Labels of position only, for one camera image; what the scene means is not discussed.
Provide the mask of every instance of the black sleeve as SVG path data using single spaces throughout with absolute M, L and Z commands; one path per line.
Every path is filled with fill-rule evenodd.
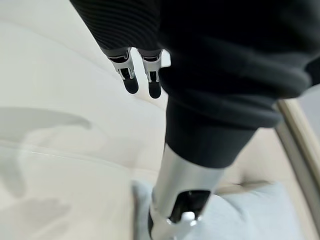
M 305 68 L 320 52 L 318 0 L 71 2 L 100 47 L 170 52 L 165 140 L 205 167 L 229 166 L 258 128 L 274 127 L 273 104 L 311 85 Z

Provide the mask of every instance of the silver metal bracket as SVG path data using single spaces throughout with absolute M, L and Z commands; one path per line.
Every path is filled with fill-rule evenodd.
M 161 68 L 162 52 L 155 57 L 141 56 L 144 71 L 149 83 L 159 82 L 159 70 Z
M 122 80 L 128 79 L 128 76 L 124 75 L 124 70 L 127 70 L 129 78 L 135 77 L 134 62 L 131 57 L 130 49 L 126 52 L 126 55 L 108 57 L 114 66 L 115 70 L 120 74 Z
M 196 220 L 195 213 L 188 211 L 182 214 L 179 222 L 174 223 L 168 218 L 163 218 L 154 204 L 150 205 L 150 216 L 156 223 L 150 233 L 152 240 L 182 240 L 201 220 L 201 218 Z

